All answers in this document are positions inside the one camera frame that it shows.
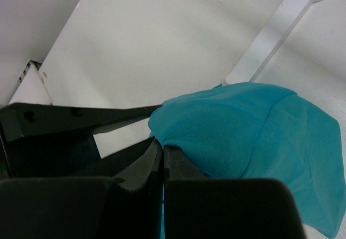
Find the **white handle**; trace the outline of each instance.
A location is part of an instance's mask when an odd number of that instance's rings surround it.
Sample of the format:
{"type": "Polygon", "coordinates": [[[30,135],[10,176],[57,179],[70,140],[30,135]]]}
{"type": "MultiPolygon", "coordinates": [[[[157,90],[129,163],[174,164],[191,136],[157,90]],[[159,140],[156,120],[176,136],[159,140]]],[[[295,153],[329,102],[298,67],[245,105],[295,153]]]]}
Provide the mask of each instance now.
{"type": "Polygon", "coordinates": [[[249,49],[226,77],[225,84],[254,81],[312,3],[283,0],[249,49]]]}

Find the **screw hole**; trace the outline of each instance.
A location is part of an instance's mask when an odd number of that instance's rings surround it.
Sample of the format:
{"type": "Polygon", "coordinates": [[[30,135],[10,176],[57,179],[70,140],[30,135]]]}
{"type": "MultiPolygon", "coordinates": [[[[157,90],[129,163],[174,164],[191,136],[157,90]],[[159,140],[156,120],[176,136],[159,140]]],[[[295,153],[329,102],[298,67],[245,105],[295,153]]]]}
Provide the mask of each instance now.
{"type": "Polygon", "coordinates": [[[81,117],[84,113],[82,108],[71,108],[71,114],[75,117],[81,117]]]}
{"type": "Polygon", "coordinates": [[[125,182],[125,180],[123,178],[114,178],[114,181],[118,184],[125,182]]]}
{"type": "Polygon", "coordinates": [[[34,112],[32,111],[27,111],[24,113],[24,118],[27,122],[29,123],[35,123],[37,121],[37,116],[34,112]]]}

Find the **black bracket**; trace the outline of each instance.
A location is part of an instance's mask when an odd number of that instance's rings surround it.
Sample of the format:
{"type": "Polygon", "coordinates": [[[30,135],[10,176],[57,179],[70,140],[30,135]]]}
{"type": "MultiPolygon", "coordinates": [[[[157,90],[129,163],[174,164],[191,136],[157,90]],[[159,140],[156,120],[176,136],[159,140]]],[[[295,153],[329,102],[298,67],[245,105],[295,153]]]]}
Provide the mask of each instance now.
{"type": "Polygon", "coordinates": [[[279,181],[207,178],[154,137],[100,158],[93,134],[159,107],[1,109],[0,161],[10,176],[0,183],[2,238],[159,238],[163,187],[167,239],[305,238],[279,181]]]}

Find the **white wall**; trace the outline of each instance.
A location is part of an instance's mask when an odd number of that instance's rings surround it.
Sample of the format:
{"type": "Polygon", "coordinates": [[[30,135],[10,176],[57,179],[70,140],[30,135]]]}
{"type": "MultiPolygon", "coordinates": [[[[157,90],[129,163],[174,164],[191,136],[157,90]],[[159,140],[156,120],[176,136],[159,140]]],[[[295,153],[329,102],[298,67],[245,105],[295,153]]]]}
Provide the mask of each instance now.
{"type": "Polygon", "coordinates": [[[79,0],[0,0],[0,104],[29,60],[43,62],[79,0]]]}

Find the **teal fabric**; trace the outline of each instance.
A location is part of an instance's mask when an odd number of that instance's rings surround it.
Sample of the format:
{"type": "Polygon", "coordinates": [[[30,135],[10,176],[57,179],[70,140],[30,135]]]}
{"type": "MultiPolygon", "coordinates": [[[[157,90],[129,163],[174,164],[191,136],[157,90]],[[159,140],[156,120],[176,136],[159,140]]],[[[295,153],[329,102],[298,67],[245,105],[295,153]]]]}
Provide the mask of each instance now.
{"type": "Polygon", "coordinates": [[[294,91],[240,83],[170,99],[150,117],[162,146],[214,178],[276,178],[303,223],[334,238],[346,209],[338,122],[294,91]]]}

